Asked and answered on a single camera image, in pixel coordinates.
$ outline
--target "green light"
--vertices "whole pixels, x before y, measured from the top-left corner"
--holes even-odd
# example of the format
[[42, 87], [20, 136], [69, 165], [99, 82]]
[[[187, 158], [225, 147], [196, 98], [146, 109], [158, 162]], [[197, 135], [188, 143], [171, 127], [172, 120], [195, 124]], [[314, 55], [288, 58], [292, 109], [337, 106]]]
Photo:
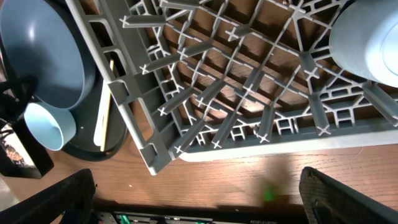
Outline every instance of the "green light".
[[266, 191], [264, 192], [264, 201], [266, 202], [272, 202], [276, 199], [277, 194], [275, 191], [275, 188], [273, 186], [268, 186], [266, 188]]
[[130, 220], [127, 215], [120, 215], [120, 220], [122, 224], [130, 224]]

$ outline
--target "wooden stick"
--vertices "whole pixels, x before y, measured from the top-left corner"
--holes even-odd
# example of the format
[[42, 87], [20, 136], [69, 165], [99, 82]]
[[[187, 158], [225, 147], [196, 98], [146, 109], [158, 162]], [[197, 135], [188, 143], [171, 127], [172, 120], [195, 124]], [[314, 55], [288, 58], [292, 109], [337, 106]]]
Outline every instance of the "wooden stick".
[[[110, 61], [109, 66], [111, 67], [111, 70], [113, 72], [113, 67], [114, 67], [114, 61], [113, 60]], [[108, 99], [105, 99], [106, 102], [107, 102], [107, 107], [106, 107], [106, 112], [104, 113], [103, 122], [102, 122], [103, 142], [101, 144], [101, 152], [105, 151], [106, 132], [108, 130], [109, 109], [110, 109], [110, 103], [111, 103], [111, 92], [109, 92], [109, 94], [106, 95], [106, 97]]]

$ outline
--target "dish rack grid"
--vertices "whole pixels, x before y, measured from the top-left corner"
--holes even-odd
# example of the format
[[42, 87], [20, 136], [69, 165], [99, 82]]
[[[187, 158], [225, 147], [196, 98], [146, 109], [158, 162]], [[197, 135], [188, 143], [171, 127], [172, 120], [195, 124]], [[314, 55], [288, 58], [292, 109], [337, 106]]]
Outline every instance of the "dish rack grid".
[[[350, 1], [259, 0], [245, 24], [225, 16], [230, 1], [218, 1], [218, 10], [209, 7], [209, 2], [141, 0], [133, 4], [125, 0], [98, 0], [95, 3], [99, 14], [87, 14], [79, 0], [67, 0], [152, 175], [178, 157], [192, 162], [209, 161], [398, 142], [395, 137], [398, 133], [395, 128], [398, 126], [398, 95], [394, 91], [387, 94], [384, 86], [356, 78], [330, 62], [328, 34]], [[290, 14], [276, 38], [252, 28], [265, 4]], [[318, 16], [332, 8], [335, 12], [327, 22]], [[214, 18], [209, 36], [193, 34], [191, 26], [196, 13], [206, 13]], [[310, 47], [305, 46], [300, 32], [302, 21], [323, 28]], [[104, 26], [112, 41], [110, 45], [101, 44], [91, 26], [93, 23]], [[230, 26], [222, 32], [227, 35], [228, 42], [235, 43], [236, 47], [231, 51], [220, 47], [215, 40], [221, 24]], [[291, 25], [297, 39], [296, 47], [281, 41]], [[165, 29], [178, 35], [174, 50], [165, 38]], [[151, 38], [148, 38], [148, 30], [153, 35]], [[253, 36], [271, 47], [258, 64], [238, 57], [245, 39]], [[275, 76], [266, 69], [276, 51], [298, 60], [293, 72], [284, 74], [288, 78]], [[221, 75], [204, 69], [206, 58], [214, 52], [228, 61]], [[117, 55], [125, 75], [117, 77], [110, 70], [109, 53]], [[235, 65], [248, 71], [242, 86], [228, 81], [229, 71]], [[189, 82], [181, 79], [179, 66], [192, 72]], [[319, 84], [325, 74], [327, 80]], [[211, 83], [200, 90], [196, 83], [203, 77]], [[297, 80], [303, 81], [305, 88], [298, 87]], [[261, 84], [269, 81], [277, 85], [279, 91], [272, 99], [264, 100], [258, 95]], [[219, 93], [225, 90], [239, 97], [235, 108], [220, 101]], [[298, 95], [307, 103], [298, 110], [286, 111], [279, 101], [287, 93]], [[133, 101], [140, 102], [153, 130], [149, 139], [144, 138], [130, 109], [129, 104]], [[246, 103], [260, 106], [261, 115], [245, 117], [241, 108]], [[193, 106], [201, 108], [202, 113], [196, 113]], [[358, 108], [364, 108], [366, 112], [372, 106], [382, 116], [357, 117], [355, 111]], [[224, 114], [221, 123], [208, 122], [208, 115], [214, 111]]]

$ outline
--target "wooden surface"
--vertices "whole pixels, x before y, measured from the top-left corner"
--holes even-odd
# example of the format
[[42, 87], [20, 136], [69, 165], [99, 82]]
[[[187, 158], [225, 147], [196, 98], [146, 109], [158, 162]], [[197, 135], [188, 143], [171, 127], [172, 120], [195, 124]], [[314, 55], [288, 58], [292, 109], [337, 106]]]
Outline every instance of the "wooden surface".
[[[134, 114], [150, 134], [135, 105]], [[216, 208], [223, 205], [263, 206], [264, 188], [278, 188], [279, 203], [300, 204], [299, 178], [305, 166], [398, 210], [398, 145], [356, 147], [276, 156], [256, 156], [189, 163], [177, 159], [151, 176], [129, 136], [111, 159], [86, 162], [64, 152], [50, 152], [55, 167], [41, 180], [3, 177], [19, 200], [90, 168], [98, 184], [96, 198], [138, 205]]]

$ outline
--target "light blue cup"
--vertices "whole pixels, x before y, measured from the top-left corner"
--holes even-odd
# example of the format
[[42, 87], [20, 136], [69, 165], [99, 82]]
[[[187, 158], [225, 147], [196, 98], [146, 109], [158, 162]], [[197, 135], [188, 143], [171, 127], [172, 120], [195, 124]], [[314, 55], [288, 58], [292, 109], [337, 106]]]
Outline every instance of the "light blue cup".
[[33, 137], [47, 149], [59, 151], [76, 134], [76, 122], [68, 110], [43, 102], [29, 103], [24, 118]]

